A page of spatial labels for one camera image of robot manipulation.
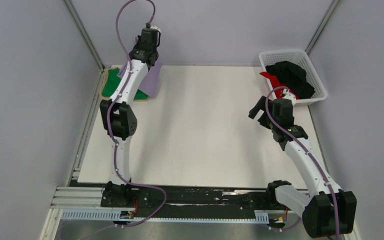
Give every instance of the wall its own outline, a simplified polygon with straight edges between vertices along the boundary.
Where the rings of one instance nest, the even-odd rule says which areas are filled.
[[[103,63],[124,64],[115,24],[128,0],[72,0]],[[331,0],[154,0],[166,65],[259,66],[263,51],[305,49]],[[152,5],[130,4],[120,21],[127,49],[150,19]]]
[[[384,1],[345,0],[310,58],[328,91],[311,113],[363,240],[384,239]]]
[[[0,240],[39,237],[98,75],[62,1],[0,0]]]

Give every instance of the perforated metal strip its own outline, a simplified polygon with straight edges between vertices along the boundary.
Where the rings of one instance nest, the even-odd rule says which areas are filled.
[[[120,210],[111,209],[64,209],[62,220],[101,220],[101,221],[126,221],[137,222],[144,217],[134,219],[120,219]],[[167,223],[226,223],[226,224],[268,224],[269,215],[265,212],[256,212],[255,219],[221,219],[221,218],[166,218],[152,217],[149,222]]]

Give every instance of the white laundry basket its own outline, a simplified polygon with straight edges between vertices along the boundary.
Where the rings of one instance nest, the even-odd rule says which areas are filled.
[[[325,100],[328,97],[328,93],[326,92],[319,75],[317,75],[317,72],[305,51],[299,49],[263,51],[259,54],[259,60],[261,62],[263,72],[266,72],[267,65],[273,65],[282,61],[289,61],[299,65],[307,72],[307,83],[314,87],[315,93],[309,99],[296,100],[296,106],[310,105],[317,101]],[[266,80],[270,90],[273,90],[270,80],[268,78],[266,78]],[[276,99],[276,95],[274,93],[272,94],[272,98]]]

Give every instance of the green cloth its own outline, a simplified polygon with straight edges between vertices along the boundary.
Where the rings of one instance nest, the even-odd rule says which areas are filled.
[[[105,86],[103,86],[102,97],[109,98],[116,91],[121,81],[121,79],[117,76],[119,71],[120,69],[118,68],[108,70],[108,79],[106,80]],[[148,95],[141,90],[137,90],[136,95],[134,96],[134,100],[145,100],[147,98]]]

